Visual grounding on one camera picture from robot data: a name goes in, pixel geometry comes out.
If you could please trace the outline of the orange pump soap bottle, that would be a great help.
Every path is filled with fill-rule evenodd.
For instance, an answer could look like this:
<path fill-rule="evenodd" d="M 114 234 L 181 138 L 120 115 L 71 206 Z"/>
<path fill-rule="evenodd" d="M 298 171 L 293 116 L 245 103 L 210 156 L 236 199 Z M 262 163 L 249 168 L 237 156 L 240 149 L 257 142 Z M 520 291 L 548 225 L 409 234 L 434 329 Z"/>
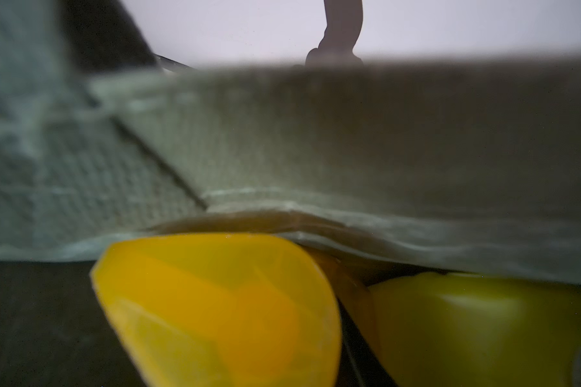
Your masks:
<path fill-rule="evenodd" d="M 148 386 L 331 386 L 341 310 L 380 349 L 361 280 L 334 256 L 272 235 L 114 243 L 90 279 Z"/>

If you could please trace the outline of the large yellow dish soap bottle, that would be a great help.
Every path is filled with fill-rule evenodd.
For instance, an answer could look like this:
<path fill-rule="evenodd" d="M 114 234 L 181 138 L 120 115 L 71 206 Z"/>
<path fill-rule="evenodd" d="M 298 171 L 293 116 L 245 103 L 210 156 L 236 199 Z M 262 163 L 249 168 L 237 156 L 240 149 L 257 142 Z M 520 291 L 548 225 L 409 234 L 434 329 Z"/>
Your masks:
<path fill-rule="evenodd" d="M 421 273 L 370 288 L 401 386 L 581 386 L 581 286 Z"/>

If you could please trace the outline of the grey-green shopping bag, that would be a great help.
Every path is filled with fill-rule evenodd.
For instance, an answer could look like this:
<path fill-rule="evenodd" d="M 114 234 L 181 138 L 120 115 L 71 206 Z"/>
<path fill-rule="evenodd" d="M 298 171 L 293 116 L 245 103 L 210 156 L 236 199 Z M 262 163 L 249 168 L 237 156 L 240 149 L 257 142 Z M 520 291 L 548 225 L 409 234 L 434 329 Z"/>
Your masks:
<path fill-rule="evenodd" d="M 117 1 L 0 1 L 0 386 L 141 385 L 87 270 L 191 226 L 581 285 L 581 58 L 169 75 Z"/>

